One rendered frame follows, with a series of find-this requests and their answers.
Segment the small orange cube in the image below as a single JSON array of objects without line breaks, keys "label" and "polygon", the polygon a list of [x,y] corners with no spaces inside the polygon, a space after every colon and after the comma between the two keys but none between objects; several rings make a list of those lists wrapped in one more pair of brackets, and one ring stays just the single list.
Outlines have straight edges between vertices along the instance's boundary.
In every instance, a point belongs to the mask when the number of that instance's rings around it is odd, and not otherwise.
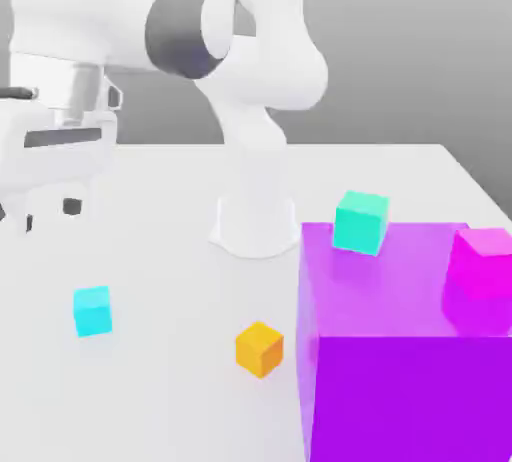
[{"label": "small orange cube", "polygon": [[257,321],[236,337],[235,352],[237,364],[262,379],[281,363],[284,336]]}]

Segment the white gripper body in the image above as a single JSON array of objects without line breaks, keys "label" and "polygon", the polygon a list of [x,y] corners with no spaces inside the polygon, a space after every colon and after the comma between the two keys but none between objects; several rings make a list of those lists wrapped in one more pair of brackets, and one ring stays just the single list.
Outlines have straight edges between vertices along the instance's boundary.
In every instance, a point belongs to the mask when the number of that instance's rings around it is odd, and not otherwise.
[{"label": "white gripper body", "polygon": [[103,170],[116,145],[116,113],[88,112],[80,125],[62,126],[56,113],[38,101],[0,100],[0,195],[87,181]]}]

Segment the small magenta cube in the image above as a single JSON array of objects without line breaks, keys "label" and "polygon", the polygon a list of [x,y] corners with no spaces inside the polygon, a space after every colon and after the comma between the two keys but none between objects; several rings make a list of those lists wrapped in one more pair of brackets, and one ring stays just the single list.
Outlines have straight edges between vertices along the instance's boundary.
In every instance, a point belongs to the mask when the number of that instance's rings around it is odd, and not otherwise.
[{"label": "small magenta cube", "polygon": [[512,234],[503,228],[456,231],[442,310],[461,336],[505,336],[512,329]]}]

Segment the small cyan cube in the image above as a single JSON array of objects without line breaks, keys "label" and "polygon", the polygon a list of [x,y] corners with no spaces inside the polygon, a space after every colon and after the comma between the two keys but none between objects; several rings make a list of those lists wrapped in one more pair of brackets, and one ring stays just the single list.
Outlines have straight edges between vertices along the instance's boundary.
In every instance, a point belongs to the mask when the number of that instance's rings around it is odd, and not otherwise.
[{"label": "small cyan cube", "polygon": [[73,316],[79,337],[112,331],[110,293],[107,286],[78,289],[73,294]]}]

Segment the small teal cube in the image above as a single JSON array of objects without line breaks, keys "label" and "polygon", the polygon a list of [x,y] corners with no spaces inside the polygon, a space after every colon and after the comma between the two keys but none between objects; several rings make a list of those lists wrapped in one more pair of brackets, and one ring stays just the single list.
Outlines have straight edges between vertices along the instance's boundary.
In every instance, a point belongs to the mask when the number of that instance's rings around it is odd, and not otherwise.
[{"label": "small teal cube", "polygon": [[389,205],[388,197],[348,190],[336,207],[333,246],[377,256],[387,232]]}]

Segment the large purple box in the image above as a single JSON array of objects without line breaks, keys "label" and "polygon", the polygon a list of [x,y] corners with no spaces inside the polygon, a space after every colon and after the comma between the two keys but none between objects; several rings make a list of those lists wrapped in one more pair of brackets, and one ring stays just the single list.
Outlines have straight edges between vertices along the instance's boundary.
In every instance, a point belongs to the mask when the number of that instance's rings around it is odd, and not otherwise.
[{"label": "large purple box", "polygon": [[458,223],[393,223],[377,256],[302,227],[296,367],[307,462],[511,462],[512,329],[442,310]]}]

